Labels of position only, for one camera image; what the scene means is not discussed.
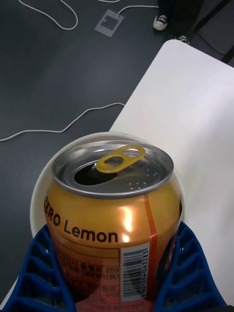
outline white cable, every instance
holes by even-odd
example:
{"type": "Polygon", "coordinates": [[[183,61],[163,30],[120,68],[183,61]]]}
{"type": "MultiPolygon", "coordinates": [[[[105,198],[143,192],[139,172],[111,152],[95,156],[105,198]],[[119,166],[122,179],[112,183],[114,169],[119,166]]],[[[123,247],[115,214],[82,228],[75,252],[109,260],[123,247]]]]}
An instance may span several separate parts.
{"type": "Polygon", "coordinates": [[[120,14],[124,10],[127,10],[129,8],[157,8],[158,9],[158,5],[129,5],[129,6],[126,6],[125,8],[123,8],[123,9],[121,9],[117,14],[120,14]]]}
{"type": "Polygon", "coordinates": [[[73,120],[71,123],[69,123],[68,126],[66,126],[63,130],[23,130],[23,131],[20,131],[20,132],[17,132],[15,133],[14,135],[12,136],[9,136],[9,137],[6,137],[6,138],[2,138],[0,139],[0,142],[4,142],[4,141],[7,141],[13,137],[16,137],[16,136],[19,136],[23,133],[26,133],[26,132],[51,132],[51,133],[63,133],[65,132],[68,128],[70,128],[78,119],[80,119],[82,116],[84,116],[87,112],[90,112],[90,111],[95,111],[95,110],[99,110],[99,109],[104,109],[104,108],[107,108],[107,107],[111,107],[111,106],[114,106],[114,105],[121,105],[121,106],[124,106],[124,104],[122,103],[112,103],[112,104],[109,104],[109,105],[106,105],[106,106],[102,106],[102,107],[93,107],[93,108],[88,108],[86,109],[86,111],[84,111],[82,114],[80,114],[75,120],[73,120]]]}
{"type": "Polygon", "coordinates": [[[24,3],[24,2],[22,2],[21,0],[18,0],[18,1],[19,1],[21,4],[25,5],[26,7],[28,7],[29,9],[32,9],[32,10],[34,10],[34,11],[37,11],[37,12],[39,12],[39,13],[41,13],[41,14],[47,16],[47,17],[50,18],[56,25],[58,25],[58,27],[60,27],[60,28],[63,29],[63,30],[72,30],[72,29],[76,28],[76,26],[77,26],[77,24],[78,24],[78,17],[77,17],[77,15],[76,15],[75,11],[74,11],[65,1],[63,1],[63,0],[59,0],[59,1],[61,1],[64,5],[66,5],[66,6],[72,11],[72,13],[75,15],[75,18],[76,18],[76,24],[75,24],[75,26],[73,26],[72,28],[65,28],[65,27],[62,27],[55,19],[53,19],[51,16],[49,16],[49,15],[46,14],[46,13],[44,13],[43,11],[40,11],[40,10],[34,8],[34,7],[30,6],[30,5],[28,5],[28,4],[24,3]]]}

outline gray floor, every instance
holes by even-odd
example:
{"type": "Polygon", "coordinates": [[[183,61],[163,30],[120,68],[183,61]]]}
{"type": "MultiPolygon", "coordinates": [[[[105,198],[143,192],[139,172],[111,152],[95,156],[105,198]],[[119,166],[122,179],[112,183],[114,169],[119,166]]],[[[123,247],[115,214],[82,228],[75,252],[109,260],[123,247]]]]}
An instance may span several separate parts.
{"type": "MultiPolygon", "coordinates": [[[[73,15],[58,0],[25,0],[53,15],[65,27],[73,15]]],[[[217,4],[207,0],[200,18],[217,4]]],[[[162,46],[166,32],[155,32],[155,9],[125,11],[112,38],[94,30],[108,8],[118,11],[140,0],[115,4],[67,0],[78,13],[73,31],[62,31],[17,0],[0,1],[0,137],[23,129],[62,129],[90,107],[126,103],[162,46]]],[[[155,5],[147,0],[144,4],[155,5]]],[[[234,1],[202,29],[221,53],[234,44],[234,1]]],[[[201,39],[191,45],[218,59],[201,39]]],[[[155,83],[160,77],[155,76],[155,83]]],[[[68,142],[108,131],[121,107],[91,112],[66,133],[26,134],[0,143],[0,300],[19,274],[31,242],[29,207],[34,184],[47,161],[68,142]]]]}

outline yellow pull tab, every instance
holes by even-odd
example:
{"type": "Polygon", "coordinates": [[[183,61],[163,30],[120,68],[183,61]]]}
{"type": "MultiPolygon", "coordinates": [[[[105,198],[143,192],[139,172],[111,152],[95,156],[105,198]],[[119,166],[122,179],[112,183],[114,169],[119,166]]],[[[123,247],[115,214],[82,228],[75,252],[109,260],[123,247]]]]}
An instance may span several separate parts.
{"type": "Polygon", "coordinates": [[[145,156],[145,149],[138,145],[126,145],[102,157],[96,163],[96,169],[104,174],[119,172],[145,156]],[[138,150],[140,155],[130,157],[123,152],[128,149],[138,150]]]}

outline shoe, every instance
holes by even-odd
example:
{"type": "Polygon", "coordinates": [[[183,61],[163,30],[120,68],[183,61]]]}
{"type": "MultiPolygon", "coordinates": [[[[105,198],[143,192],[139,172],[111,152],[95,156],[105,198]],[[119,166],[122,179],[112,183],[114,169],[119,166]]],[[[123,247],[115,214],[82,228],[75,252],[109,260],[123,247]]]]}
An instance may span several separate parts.
{"type": "Polygon", "coordinates": [[[163,30],[167,27],[167,25],[168,25],[168,18],[166,17],[166,15],[159,14],[155,17],[154,24],[153,24],[154,29],[163,30]]]}
{"type": "Polygon", "coordinates": [[[189,39],[184,35],[175,37],[175,39],[189,45],[189,39]]]}

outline aluminum can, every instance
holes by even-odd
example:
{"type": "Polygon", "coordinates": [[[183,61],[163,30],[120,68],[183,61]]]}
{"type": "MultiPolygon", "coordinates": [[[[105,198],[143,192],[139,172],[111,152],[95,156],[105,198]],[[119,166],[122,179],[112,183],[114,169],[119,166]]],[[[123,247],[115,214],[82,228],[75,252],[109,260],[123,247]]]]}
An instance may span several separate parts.
{"type": "Polygon", "coordinates": [[[173,256],[182,207],[173,161],[129,141],[59,155],[44,212],[79,312],[150,312],[173,256]]]}

